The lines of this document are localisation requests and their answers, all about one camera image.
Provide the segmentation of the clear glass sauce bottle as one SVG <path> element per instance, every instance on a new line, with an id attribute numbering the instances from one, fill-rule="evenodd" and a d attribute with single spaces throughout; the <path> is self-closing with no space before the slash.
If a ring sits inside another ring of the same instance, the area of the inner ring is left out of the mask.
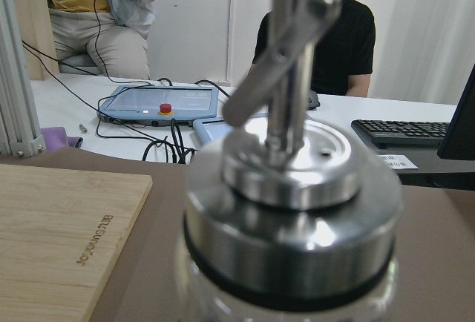
<path id="1" fill-rule="evenodd" d="M 269 44 L 224 103 L 231 131 L 186 172 L 177 241 L 183 321 L 388 321 L 399 178 L 308 120 L 313 48 L 341 0 L 274 0 Z"/>

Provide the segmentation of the blue teach pendant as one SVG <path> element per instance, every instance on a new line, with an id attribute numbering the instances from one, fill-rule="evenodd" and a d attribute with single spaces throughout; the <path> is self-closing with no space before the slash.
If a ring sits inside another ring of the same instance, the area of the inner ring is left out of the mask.
<path id="1" fill-rule="evenodd" d="M 216 117 L 218 96 L 217 88 L 206 86 L 120 85 L 100 104 L 98 117 L 114 124 L 160 127 L 174 119 L 191 126 Z"/>
<path id="2" fill-rule="evenodd" d="M 229 134 L 234 127 L 230 126 L 222 117 L 197 119 L 193 122 L 193 129 L 202 145 L 206 145 L 216 139 Z M 267 113 L 259 113 L 251 116 L 243 125 L 243 130 L 256 134 L 263 141 L 267 135 Z"/>

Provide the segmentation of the black computer mouse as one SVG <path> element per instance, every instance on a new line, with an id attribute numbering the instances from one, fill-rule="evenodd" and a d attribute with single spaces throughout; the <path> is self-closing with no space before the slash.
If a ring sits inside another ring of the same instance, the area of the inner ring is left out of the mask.
<path id="1" fill-rule="evenodd" d="M 307 110 L 308 111 L 314 111 L 320 105 L 321 104 L 320 104 L 320 101 L 319 101 L 319 98 L 318 98 L 318 94 L 315 91 L 309 91 Z"/>

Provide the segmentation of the seated person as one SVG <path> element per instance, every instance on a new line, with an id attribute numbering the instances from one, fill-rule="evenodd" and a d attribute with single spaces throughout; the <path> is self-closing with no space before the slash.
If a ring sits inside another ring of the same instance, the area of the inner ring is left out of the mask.
<path id="1" fill-rule="evenodd" d="M 338 19 L 314 47 L 310 89 L 319 94 L 366 97 L 375 42 L 372 10 L 357 0 L 341 0 Z"/>

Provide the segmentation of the black keyboard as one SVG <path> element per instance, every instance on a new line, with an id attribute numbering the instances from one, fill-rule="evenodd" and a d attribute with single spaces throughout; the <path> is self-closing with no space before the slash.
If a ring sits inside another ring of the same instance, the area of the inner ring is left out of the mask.
<path id="1" fill-rule="evenodd" d="M 404 122 L 355 119 L 351 127 L 378 148 L 388 146 L 438 147 L 448 131 L 448 122 Z"/>

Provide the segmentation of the purple cloth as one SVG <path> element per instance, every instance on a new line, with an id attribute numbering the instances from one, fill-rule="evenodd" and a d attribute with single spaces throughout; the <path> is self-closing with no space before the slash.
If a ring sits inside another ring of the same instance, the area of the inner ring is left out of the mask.
<path id="1" fill-rule="evenodd" d="M 56 151 L 61 148 L 80 148 L 82 137 L 69 137 L 63 127 L 49 127 L 41 129 L 48 151 Z"/>

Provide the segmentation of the person in yellow shirt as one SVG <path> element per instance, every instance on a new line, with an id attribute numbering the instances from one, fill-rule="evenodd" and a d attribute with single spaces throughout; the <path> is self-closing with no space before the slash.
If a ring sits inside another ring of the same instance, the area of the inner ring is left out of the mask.
<path id="1" fill-rule="evenodd" d="M 58 60 L 88 54 L 106 76 L 149 79 L 155 0 L 47 0 Z"/>

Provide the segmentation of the wooden cutting board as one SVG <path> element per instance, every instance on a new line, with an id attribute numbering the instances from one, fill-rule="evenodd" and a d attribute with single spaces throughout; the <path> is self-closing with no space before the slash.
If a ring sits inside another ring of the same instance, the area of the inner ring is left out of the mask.
<path id="1" fill-rule="evenodd" d="M 1 319 L 87 321 L 148 175 L 1 166 Z"/>

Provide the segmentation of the black monitor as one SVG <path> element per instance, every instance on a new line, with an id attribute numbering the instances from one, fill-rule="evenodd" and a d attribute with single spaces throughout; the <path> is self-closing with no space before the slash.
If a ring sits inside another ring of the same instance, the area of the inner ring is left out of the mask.
<path id="1" fill-rule="evenodd" d="M 474 69 L 437 154 L 446 160 L 474 160 Z"/>

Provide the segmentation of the aluminium frame post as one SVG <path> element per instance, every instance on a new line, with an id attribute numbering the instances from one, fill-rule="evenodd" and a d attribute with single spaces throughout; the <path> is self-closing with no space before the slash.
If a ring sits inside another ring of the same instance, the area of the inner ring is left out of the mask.
<path id="1" fill-rule="evenodd" d="M 1 152 L 26 158 L 44 149 L 14 0 L 1 0 Z"/>

